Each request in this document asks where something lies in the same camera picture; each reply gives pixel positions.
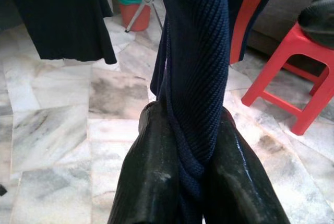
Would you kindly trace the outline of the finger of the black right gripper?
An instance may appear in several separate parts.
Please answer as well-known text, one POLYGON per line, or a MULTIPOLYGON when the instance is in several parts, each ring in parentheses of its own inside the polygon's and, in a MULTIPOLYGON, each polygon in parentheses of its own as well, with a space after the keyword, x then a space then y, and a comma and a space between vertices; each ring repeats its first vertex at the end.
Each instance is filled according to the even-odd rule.
POLYGON ((334 0, 316 0, 301 11, 298 23, 312 41, 334 47, 334 0))

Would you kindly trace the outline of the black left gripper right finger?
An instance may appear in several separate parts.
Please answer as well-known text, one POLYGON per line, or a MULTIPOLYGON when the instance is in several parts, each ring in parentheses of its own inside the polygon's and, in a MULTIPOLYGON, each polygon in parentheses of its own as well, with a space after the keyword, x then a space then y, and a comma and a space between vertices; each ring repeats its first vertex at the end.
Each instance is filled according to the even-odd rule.
POLYGON ((290 224, 259 158, 222 111, 205 174, 206 224, 290 224))

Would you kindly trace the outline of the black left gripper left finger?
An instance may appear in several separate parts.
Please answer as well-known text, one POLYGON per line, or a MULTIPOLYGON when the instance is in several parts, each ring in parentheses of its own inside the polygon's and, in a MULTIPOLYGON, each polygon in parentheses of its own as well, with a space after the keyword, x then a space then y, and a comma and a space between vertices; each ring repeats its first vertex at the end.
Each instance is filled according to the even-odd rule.
POLYGON ((138 131, 122 164, 108 224, 176 224, 178 157, 164 103, 144 107, 138 131))

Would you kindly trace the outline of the navy knit garment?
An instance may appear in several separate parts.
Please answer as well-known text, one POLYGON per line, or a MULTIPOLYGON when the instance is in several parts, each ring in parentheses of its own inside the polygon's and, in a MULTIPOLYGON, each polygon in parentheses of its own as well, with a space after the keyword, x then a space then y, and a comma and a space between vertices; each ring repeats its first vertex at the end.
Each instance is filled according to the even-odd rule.
POLYGON ((205 221, 205 174, 226 109, 228 0, 163 1, 166 17, 151 89, 166 101, 176 138, 178 222, 201 224, 205 221))

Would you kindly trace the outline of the dark grey sofa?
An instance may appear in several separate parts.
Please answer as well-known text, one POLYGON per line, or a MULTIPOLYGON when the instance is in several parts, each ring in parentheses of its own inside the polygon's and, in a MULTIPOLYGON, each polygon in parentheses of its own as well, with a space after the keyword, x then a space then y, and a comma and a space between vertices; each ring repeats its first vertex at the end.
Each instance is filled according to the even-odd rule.
POLYGON ((300 12, 316 0, 269 0, 257 17, 247 40, 243 61, 269 60, 300 12))

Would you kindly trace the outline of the red plastic stool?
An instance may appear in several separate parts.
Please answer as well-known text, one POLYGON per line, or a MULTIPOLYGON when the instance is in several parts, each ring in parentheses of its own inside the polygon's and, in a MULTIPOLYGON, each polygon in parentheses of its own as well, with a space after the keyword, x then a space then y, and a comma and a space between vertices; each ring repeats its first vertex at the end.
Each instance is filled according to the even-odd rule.
POLYGON ((334 50, 319 45, 306 37, 301 31, 300 25, 296 23, 283 38, 268 63, 243 96, 242 103, 250 106, 258 97, 270 101, 296 116, 296 122, 291 127, 291 132, 295 135, 303 135, 334 97, 334 50), (326 68, 320 76, 316 77, 288 65, 286 63, 288 59, 296 54, 302 54, 317 60, 325 64, 326 68), (265 90, 283 67, 314 82, 310 91, 312 98, 302 110, 265 90))

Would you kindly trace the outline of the orange plastic bucket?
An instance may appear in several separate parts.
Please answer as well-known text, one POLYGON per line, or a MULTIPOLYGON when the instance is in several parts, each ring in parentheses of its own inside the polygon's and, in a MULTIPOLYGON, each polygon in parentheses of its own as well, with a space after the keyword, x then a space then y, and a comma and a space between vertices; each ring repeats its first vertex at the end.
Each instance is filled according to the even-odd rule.
POLYGON ((143 0, 118 0, 126 32, 143 31, 149 26, 151 7, 143 0))

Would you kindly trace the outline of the black fonemax T-shirt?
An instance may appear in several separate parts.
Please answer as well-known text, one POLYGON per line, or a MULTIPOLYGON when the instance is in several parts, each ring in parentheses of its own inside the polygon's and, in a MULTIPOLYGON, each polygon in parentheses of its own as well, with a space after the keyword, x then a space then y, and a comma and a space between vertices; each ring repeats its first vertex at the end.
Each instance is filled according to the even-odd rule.
POLYGON ((41 59, 117 62, 107 0, 13 0, 41 59))

